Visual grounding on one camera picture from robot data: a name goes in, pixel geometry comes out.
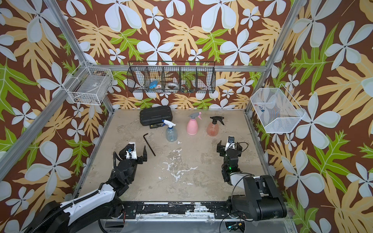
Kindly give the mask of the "black yellow screwdriver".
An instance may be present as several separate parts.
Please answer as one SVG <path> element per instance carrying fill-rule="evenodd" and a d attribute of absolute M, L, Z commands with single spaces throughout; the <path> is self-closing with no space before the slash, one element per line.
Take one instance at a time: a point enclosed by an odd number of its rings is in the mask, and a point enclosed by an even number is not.
<path fill-rule="evenodd" d="M 151 124 L 150 129 L 156 129 L 165 126 L 164 123 Z"/>

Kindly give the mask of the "black plastic tool case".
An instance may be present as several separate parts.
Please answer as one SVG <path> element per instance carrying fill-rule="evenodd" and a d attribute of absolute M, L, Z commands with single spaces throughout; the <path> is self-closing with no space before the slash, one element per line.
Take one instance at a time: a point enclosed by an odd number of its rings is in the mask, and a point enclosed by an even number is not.
<path fill-rule="evenodd" d="M 172 121 L 173 114 L 169 106 L 158 106 L 141 110 L 139 120 L 141 125 L 149 126 L 153 124 L 160 124 L 163 122 L 162 120 Z"/>

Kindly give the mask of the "opaque pink spray bottle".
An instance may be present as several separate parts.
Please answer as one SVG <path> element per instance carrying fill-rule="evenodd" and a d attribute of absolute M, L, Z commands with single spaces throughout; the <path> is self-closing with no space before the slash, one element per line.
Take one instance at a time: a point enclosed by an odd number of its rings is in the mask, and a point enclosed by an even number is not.
<path fill-rule="evenodd" d="M 194 136 L 198 133 L 198 122 L 196 119 L 190 119 L 188 124 L 187 124 L 187 127 L 186 127 L 186 132 L 191 135 L 191 136 Z"/>

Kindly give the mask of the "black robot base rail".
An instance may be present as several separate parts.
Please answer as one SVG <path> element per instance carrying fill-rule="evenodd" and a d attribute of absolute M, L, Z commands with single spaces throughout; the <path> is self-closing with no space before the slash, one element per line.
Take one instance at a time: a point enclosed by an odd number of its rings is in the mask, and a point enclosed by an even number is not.
<path fill-rule="evenodd" d="M 99 219 L 125 221 L 252 221 L 247 214 L 234 211 L 226 201 L 211 202 L 122 202 L 117 207 L 104 207 L 95 214 Z"/>

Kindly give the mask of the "black hex key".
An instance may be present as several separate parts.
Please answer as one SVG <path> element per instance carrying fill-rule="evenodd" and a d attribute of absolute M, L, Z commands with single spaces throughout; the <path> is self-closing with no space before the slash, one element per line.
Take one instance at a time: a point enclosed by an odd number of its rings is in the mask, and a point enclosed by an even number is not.
<path fill-rule="evenodd" d="M 150 144 L 149 144 L 149 142 L 148 142 L 148 140 L 147 140 L 147 138 L 146 138 L 146 136 L 148 136 L 148 134 L 149 134 L 149 133 L 144 134 L 144 135 L 143 135 L 143 139 L 145 140 L 145 142 L 146 142 L 147 146 L 149 147 L 149 149 L 151 150 L 152 154 L 153 154 L 154 156 L 156 156 L 156 154 L 155 154 L 153 148 L 150 146 Z"/>

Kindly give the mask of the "pink grey spray nozzle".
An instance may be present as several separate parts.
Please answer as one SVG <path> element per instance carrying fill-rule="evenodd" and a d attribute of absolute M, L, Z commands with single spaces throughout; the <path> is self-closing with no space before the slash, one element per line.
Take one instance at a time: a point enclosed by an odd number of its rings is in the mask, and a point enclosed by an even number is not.
<path fill-rule="evenodd" d="M 201 114 L 202 114 L 201 112 L 197 112 L 197 113 L 193 113 L 193 114 L 189 115 L 189 117 L 190 117 L 191 120 L 196 120 L 196 118 L 201 119 Z"/>

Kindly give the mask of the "clear red spray bottle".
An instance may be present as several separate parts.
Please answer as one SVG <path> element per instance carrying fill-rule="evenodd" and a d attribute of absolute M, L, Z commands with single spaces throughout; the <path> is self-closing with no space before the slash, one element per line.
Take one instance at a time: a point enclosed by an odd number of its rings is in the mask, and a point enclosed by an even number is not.
<path fill-rule="evenodd" d="M 208 127 L 207 127 L 207 134 L 211 137 L 215 137 L 217 136 L 217 134 L 219 133 L 219 125 L 216 123 L 209 123 Z"/>

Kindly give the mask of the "blue tape roll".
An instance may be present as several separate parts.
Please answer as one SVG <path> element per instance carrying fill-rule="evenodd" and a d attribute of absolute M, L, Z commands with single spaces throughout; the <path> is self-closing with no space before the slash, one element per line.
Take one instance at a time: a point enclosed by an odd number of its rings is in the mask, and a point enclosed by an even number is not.
<path fill-rule="evenodd" d="M 154 80 L 154 81 L 152 81 L 152 82 L 149 84 L 149 89 L 155 89 L 155 88 L 157 88 L 157 85 L 158 85 L 158 81 L 157 81 L 157 80 Z"/>

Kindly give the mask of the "clear blue spray bottle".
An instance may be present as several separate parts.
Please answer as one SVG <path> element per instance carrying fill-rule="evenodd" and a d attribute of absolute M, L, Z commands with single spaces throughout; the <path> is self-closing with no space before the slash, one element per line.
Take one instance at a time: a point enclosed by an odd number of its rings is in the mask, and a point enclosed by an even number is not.
<path fill-rule="evenodd" d="M 166 130 L 166 139 L 169 142 L 176 142 L 178 138 L 178 133 L 175 127 L 168 127 Z"/>

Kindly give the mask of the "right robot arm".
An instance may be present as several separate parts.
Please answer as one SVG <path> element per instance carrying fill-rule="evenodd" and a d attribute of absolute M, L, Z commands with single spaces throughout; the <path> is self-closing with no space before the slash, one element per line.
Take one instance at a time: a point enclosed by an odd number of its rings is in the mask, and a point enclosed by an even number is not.
<path fill-rule="evenodd" d="M 217 153 L 223 158 L 221 173 L 223 181 L 233 186 L 226 202 L 228 214 L 261 221 L 285 218 L 287 208 L 275 182 L 270 175 L 254 176 L 239 168 L 243 142 L 229 136 L 227 142 L 217 144 Z"/>

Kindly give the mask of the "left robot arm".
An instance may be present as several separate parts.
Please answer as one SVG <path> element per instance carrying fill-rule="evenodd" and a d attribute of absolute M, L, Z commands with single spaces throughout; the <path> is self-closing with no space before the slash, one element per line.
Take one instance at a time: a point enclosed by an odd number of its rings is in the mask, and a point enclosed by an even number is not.
<path fill-rule="evenodd" d="M 117 217 L 123 210 L 120 197 L 134 181 L 137 166 L 147 161 L 147 151 L 136 155 L 131 142 L 119 153 L 113 153 L 113 169 L 108 181 L 79 198 L 48 203 L 26 228 L 27 233 L 75 233 L 106 217 Z"/>

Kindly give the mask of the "white tape roll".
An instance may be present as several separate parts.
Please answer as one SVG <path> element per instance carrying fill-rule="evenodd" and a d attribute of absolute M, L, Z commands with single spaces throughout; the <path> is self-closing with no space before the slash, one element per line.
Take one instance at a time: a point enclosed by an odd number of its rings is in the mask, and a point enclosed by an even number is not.
<path fill-rule="evenodd" d="M 176 84 L 176 83 L 167 83 L 165 85 L 165 88 L 170 89 L 170 90 L 177 90 L 177 89 L 179 89 L 179 85 Z"/>

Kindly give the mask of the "white mesh wall basket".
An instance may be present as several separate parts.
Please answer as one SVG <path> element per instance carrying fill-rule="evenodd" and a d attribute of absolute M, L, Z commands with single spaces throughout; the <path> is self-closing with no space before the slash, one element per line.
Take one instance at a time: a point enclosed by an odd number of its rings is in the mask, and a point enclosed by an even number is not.
<path fill-rule="evenodd" d="M 250 100 L 268 134 L 293 132 L 306 114 L 306 111 L 283 85 L 279 88 L 260 88 L 250 97 Z"/>

